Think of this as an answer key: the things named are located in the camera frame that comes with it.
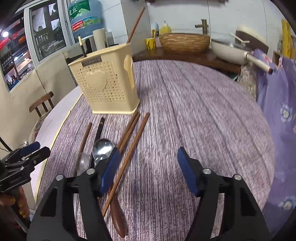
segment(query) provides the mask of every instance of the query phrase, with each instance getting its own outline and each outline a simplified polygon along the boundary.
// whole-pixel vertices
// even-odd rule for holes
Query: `wicker basket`
[[[202,34],[161,34],[161,46],[178,53],[200,53],[210,45],[210,36]]]

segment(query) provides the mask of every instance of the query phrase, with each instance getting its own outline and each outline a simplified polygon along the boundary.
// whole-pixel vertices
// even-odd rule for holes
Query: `yellow cup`
[[[146,39],[146,45],[148,49],[155,49],[156,48],[155,38]]]

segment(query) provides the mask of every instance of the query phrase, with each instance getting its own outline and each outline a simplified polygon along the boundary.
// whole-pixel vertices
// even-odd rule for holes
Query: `yellow bottle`
[[[163,27],[160,29],[160,34],[170,34],[171,32],[172,31],[171,31],[170,27],[165,22],[165,24],[163,25]]]

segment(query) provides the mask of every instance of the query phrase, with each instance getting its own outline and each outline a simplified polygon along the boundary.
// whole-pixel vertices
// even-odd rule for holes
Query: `window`
[[[10,20],[0,36],[0,63],[9,90],[34,69],[25,36],[23,12]]]
[[[47,1],[30,10],[31,32],[38,60],[66,47],[57,0]]]

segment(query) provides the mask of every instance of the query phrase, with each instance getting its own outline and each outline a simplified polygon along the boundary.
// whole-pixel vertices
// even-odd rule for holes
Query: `white pot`
[[[272,68],[270,68],[261,60],[255,58],[251,54],[251,49],[249,49],[248,47],[239,44],[227,43],[215,39],[212,39],[211,42],[212,51],[218,58],[223,59],[229,63],[238,65],[245,65],[248,63],[248,61],[251,61],[262,70],[268,72],[269,74],[273,73]]]

